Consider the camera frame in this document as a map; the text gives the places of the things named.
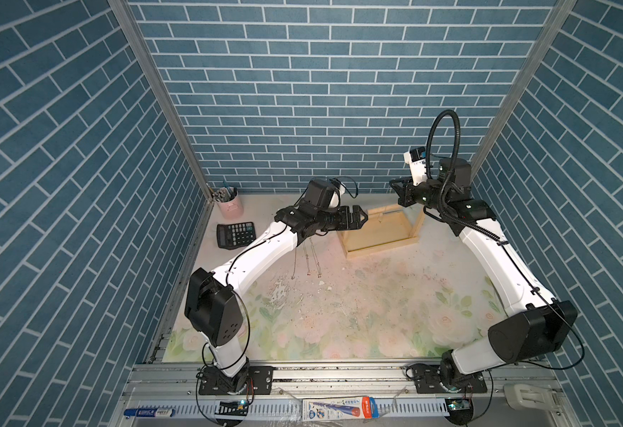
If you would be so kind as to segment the black desk calculator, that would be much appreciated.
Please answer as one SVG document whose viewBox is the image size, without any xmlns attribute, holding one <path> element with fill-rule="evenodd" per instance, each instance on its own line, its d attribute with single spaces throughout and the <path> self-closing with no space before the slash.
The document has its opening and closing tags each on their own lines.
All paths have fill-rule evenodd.
<svg viewBox="0 0 623 427">
<path fill-rule="evenodd" d="M 256 240 L 255 225 L 252 222 L 217 224 L 216 243 L 220 249 L 235 250 L 247 247 Z"/>
</svg>

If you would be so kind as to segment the red blue packaged box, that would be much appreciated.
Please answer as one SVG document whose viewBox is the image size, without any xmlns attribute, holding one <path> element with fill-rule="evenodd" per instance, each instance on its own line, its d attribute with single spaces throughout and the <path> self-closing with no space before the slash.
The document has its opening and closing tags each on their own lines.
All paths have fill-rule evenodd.
<svg viewBox="0 0 623 427">
<path fill-rule="evenodd" d="M 370 420 L 377 419 L 379 416 L 377 402 L 369 396 L 306 399 L 302 401 L 303 421 Z"/>
</svg>

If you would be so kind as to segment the pink pen holder cup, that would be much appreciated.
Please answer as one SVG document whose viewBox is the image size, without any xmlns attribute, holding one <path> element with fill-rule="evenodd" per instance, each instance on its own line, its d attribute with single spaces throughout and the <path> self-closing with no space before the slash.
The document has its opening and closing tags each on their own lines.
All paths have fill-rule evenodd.
<svg viewBox="0 0 623 427">
<path fill-rule="evenodd" d="M 217 201 L 216 205 L 222 215 L 222 218 L 225 220 L 236 220 L 242 217 L 244 213 L 244 207 L 242 205 L 240 195 L 236 195 L 231 200 L 226 202 Z"/>
</svg>

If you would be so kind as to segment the pens in pink cup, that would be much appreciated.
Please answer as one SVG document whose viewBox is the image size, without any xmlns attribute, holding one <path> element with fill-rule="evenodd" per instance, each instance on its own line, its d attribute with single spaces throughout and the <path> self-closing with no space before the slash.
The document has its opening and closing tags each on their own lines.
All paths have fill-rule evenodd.
<svg viewBox="0 0 623 427">
<path fill-rule="evenodd" d="M 229 185 L 214 188 L 211 191 L 212 198 L 217 203 L 229 203 L 238 196 L 238 189 Z"/>
</svg>

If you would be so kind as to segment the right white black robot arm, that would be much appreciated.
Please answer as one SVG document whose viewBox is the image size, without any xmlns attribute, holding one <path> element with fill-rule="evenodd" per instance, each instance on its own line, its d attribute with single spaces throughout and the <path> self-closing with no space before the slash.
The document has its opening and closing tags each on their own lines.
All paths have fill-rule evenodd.
<svg viewBox="0 0 623 427">
<path fill-rule="evenodd" d="M 490 277 L 507 315 L 484 338 L 446 352 L 441 381 L 450 385 L 484 370 L 533 363 L 560 350 L 575 332 L 579 312 L 540 283 L 504 235 L 489 204 L 472 197 L 471 165 L 462 158 L 443 158 L 438 174 L 432 174 L 422 148 L 405 153 L 404 161 L 410 175 L 390 182 L 399 205 L 420 204 L 427 216 L 450 226 Z"/>
</svg>

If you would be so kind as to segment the wooden jewelry display stand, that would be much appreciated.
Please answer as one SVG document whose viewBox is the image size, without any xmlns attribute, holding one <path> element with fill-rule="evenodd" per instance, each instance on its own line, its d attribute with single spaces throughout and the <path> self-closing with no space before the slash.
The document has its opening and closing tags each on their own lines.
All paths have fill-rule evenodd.
<svg viewBox="0 0 623 427">
<path fill-rule="evenodd" d="M 407 247 L 418 243 L 424 221 L 420 205 L 371 208 L 360 230 L 340 234 L 341 247 L 347 259 Z"/>
</svg>

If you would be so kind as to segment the white plastic bracket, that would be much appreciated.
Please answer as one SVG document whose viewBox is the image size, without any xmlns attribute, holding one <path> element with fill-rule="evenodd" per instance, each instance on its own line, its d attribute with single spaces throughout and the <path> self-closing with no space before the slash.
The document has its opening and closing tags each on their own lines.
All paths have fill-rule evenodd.
<svg viewBox="0 0 623 427">
<path fill-rule="evenodd" d="M 554 411 L 555 393 L 530 384 L 506 384 L 503 388 L 507 404 L 514 410 L 537 409 Z"/>
</svg>

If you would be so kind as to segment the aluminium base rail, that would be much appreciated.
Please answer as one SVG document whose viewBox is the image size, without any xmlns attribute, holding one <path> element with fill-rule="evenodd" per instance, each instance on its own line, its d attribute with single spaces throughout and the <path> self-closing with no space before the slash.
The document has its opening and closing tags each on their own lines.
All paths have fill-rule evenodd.
<svg viewBox="0 0 623 427">
<path fill-rule="evenodd" d="M 498 368 L 483 374 L 488 391 L 419 393 L 405 369 L 425 360 L 369 362 L 260 362 L 250 387 L 231 395 L 196 364 L 138 365 L 110 422 L 114 426 L 575 426 L 579 420 L 548 371 Z M 555 393 L 554 411 L 514 410 L 506 384 L 530 384 Z M 306 399 L 374 398 L 377 419 L 303 421 Z M 129 408 L 171 407 L 171 418 L 125 418 Z"/>
</svg>

